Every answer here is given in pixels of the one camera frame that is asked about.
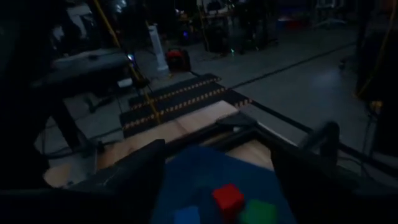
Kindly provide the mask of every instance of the wooden platform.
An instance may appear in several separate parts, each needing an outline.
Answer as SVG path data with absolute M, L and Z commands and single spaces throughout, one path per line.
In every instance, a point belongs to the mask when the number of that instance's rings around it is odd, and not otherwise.
M 109 147 L 105 153 L 98 156 L 97 169 L 104 169 L 115 164 L 118 160 L 126 157 L 130 153 L 149 144 L 155 139 L 165 139 L 166 142 L 182 138 L 190 133 L 198 131 L 201 128 L 213 124 L 218 119 L 237 113 L 238 109 L 225 101 L 219 101 L 210 106 L 181 116 L 173 121 L 156 126 L 116 143 Z M 208 139 L 203 144 L 209 144 L 221 136 L 215 136 L 214 139 Z M 270 150 L 257 141 L 247 142 L 242 146 L 229 151 L 227 155 L 252 163 L 256 166 L 273 170 Z M 59 187 L 63 180 L 68 179 L 70 166 L 65 164 L 62 167 L 54 167 L 46 173 L 46 180 L 53 186 Z
M 218 84 L 215 75 L 205 74 L 149 93 L 162 123 L 193 113 L 219 101 L 233 106 L 252 103 L 248 97 Z M 157 127 L 156 114 L 142 96 L 129 100 L 130 110 L 120 115 L 123 136 L 128 138 Z

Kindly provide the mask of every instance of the table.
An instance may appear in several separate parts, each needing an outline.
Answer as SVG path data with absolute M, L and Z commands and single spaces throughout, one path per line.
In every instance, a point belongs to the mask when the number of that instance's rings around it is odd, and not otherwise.
M 126 66 L 126 56 L 119 49 L 98 49 L 82 52 L 67 58 L 54 61 L 55 71 L 32 83 L 33 87 L 62 83 L 89 73 L 99 72 L 110 68 Z
M 238 109 L 234 106 L 225 101 L 219 101 L 190 114 L 181 116 L 173 121 L 169 121 L 135 136 L 131 136 L 122 142 L 118 142 L 108 147 L 105 153 L 98 156 L 96 165 L 97 170 L 113 165 L 118 160 L 126 157 L 146 144 L 149 144 L 155 139 L 165 139 L 165 142 L 167 143 L 198 131 L 201 128 L 213 124 L 218 119 L 237 112 Z M 207 145 L 225 135 L 228 135 L 228 133 L 215 136 L 213 139 L 208 139 L 202 144 Z M 227 155 L 252 163 L 256 166 L 273 170 L 270 150 L 257 141 L 247 142 L 246 144 L 229 151 Z M 53 167 L 45 174 L 45 180 L 54 187 L 64 186 L 69 179 L 71 170 L 72 164 Z

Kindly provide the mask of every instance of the wooden block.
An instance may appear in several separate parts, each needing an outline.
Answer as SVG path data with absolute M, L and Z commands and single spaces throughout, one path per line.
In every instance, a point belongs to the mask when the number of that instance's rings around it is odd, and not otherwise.
M 199 208 L 191 206 L 176 211 L 174 224 L 200 224 Z
M 112 149 L 98 156 L 97 169 L 104 169 L 118 160 L 140 149 L 156 139 L 166 143 L 181 138 L 201 128 L 213 124 L 217 119 L 236 113 L 238 110 L 225 101 L 220 101 L 174 121 L 161 124 L 142 133 L 116 143 Z
M 210 106 L 197 110 L 176 119 L 188 133 L 198 131 L 201 128 L 209 126 L 218 119 L 237 113 L 238 109 L 225 101 L 214 103 Z
M 161 124 L 135 136 L 131 136 L 123 142 L 116 143 L 111 150 L 98 156 L 97 169 L 100 170 L 112 166 L 130 153 L 146 146 L 156 139 L 164 139 L 165 142 L 169 142 L 185 134 L 186 131 L 174 121 Z
M 243 194 L 233 184 L 214 190 L 213 197 L 226 223 L 235 221 L 244 207 Z
M 250 164 L 274 170 L 271 151 L 257 140 L 249 141 L 226 153 L 227 155 Z
M 259 200 L 250 200 L 241 214 L 241 223 L 244 224 L 276 224 L 277 210 L 275 205 Z
M 52 187 L 66 186 L 68 184 L 71 169 L 71 164 L 62 164 L 57 167 L 51 167 L 44 174 L 44 180 Z

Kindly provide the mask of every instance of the concrete floor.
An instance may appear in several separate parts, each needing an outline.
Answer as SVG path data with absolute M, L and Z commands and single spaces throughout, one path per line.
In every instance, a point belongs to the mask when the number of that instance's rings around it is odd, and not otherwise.
M 337 121 L 341 128 L 342 142 L 360 150 L 363 146 L 367 122 L 364 105 L 353 96 L 355 74 L 350 71 L 341 73 L 338 70 L 340 59 L 354 52 L 353 47 L 346 45 L 353 43 L 355 35 L 355 29 L 349 28 L 290 31 L 280 34 L 279 46 L 260 52 L 248 52 L 246 55 L 229 55 L 218 60 L 210 60 L 212 55 L 204 51 L 203 44 L 189 46 L 187 50 L 191 56 L 194 72 L 213 73 L 222 78 L 220 84 L 226 87 L 237 86 L 242 82 L 270 73 L 271 75 L 263 79 L 239 86 L 235 90 L 311 128 L 316 128 L 328 120 Z M 272 73 L 341 46 L 345 47 L 290 69 Z M 156 66 L 153 55 L 138 52 L 136 58 L 144 74 L 150 77 L 155 76 Z M 184 73 L 171 79 L 160 78 L 153 81 L 152 87 L 158 89 L 193 77 L 189 73 Z M 121 127 L 118 116 L 121 112 L 128 110 L 127 101 L 132 96 L 120 97 L 120 108 L 118 102 L 114 101 L 99 109 L 95 114 L 88 114 L 82 100 L 84 96 L 67 99 L 66 103 L 77 125 L 89 138 L 94 137 L 102 141 L 122 140 L 121 131 L 100 137 L 95 136 Z M 305 135 L 254 106 L 249 105 L 243 108 L 243 111 L 293 142 L 298 143 Z M 44 148 L 46 153 L 49 153 L 65 146 L 66 142 L 59 129 L 50 120 L 45 137 L 38 139 L 37 147 Z M 398 166 L 396 160 L 387 158 L 386 161 L 386 158 L 376 156 L 392 166 Z M 54 166 L 65 161 L 52 161 L 51 164 Z M 341 165 L 359 172 L 359 166 L 353 162 L 341 162 Z M 397 181 L 376 170 L 371 169 L 370 173 L 378 181 L 398 186 Z

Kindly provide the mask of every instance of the blue mat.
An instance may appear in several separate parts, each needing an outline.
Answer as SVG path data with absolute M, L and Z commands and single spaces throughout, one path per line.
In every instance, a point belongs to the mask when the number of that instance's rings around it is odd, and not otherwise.
M 196 205 L 202 223 L 221 224 L 211 192 L 228 183 L 238 187 L 245 201 L 258 199 L 274 204 L 278 223 L 295 223 L 273 171 L 200 146 L 189 147 L 166 165 L 151 223 L 173 223 L 176 210 Z

